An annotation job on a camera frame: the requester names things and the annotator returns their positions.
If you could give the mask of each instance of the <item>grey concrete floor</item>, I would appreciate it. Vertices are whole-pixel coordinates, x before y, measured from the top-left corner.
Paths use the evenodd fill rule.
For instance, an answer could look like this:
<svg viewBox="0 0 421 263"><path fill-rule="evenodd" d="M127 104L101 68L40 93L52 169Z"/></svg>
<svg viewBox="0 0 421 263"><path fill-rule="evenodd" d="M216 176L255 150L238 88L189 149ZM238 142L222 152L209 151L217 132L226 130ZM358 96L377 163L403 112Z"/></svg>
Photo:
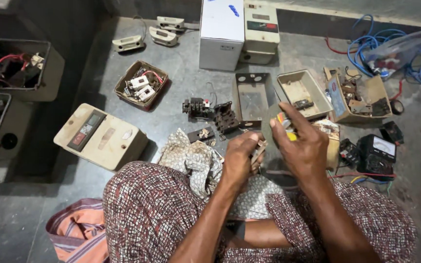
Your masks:
<svg viewBox="0 0 421 263"><path fill-rule="evenodd" d="M89 103L116 117L130 122L153 142L142 159L156 162L167 136L182 128L185 132L207 127L204 122L189 122L182 113L182 102L189 97L209 98L213 83L218 102L231 100L232 72L209 71L198 68L199 32L189 32L173 48L154 44L147 35L147 47L129 55L119 55L111 40L142 34L143 24L129 18L112 19L98 32L80 83L77 103ZM345 55L331 52L323 38L281 33L278 59L269 65L238 65L237 72L271 73L274 85L278 74L308 69L324 85L322 68L354 66ZM345 41L333 39L334 46L346 48ZM140 111L120 101L113 92L117 80L136 60L146 61L169 73L172 85L150 112ZM390 95L398 91L397 80L386 82ZM417 250L421 262L421 87L404 83L401 101L405 113L394 120L405 135L406 143L398 149L395 165L397 179L391 188L391 198L414 218L420 239ZM378 129L342 126L341 137L356 141ZM225 153L225 142L216 145ZM46 234L45 224L51 215L69 204L86 197L101 197L103 188L113 176L95 164L62 150L53 172L52 184L12 182L0 184L0 262L57 262L53 246ZM385 193L384 187L376 188Z"/></svg>

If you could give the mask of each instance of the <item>white starter box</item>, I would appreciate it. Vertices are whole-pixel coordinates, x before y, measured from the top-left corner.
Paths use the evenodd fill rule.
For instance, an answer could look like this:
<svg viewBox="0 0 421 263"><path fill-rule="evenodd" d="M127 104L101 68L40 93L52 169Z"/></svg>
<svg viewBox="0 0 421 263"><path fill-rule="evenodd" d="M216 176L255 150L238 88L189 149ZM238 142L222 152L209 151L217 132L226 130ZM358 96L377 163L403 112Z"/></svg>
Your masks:
<svg viewBox="0 0 421 263"><path fill-rule="evenodd" d="M267 64L275 56L279 43L276 8L245 4L245 44L239 60Z"/></svg>
<svg viewBox="0 0 421 263"><path fill-rule="evenodd" d="M53 141L113 172L137 160L148 143L137 127L86 103L76 109Z"/></svg>
<svg viewBox="0 0 421 263"><path fill-rule="evenodd" d="M245 42L243 0L203 0L199 68L234 71Z"/></svg>

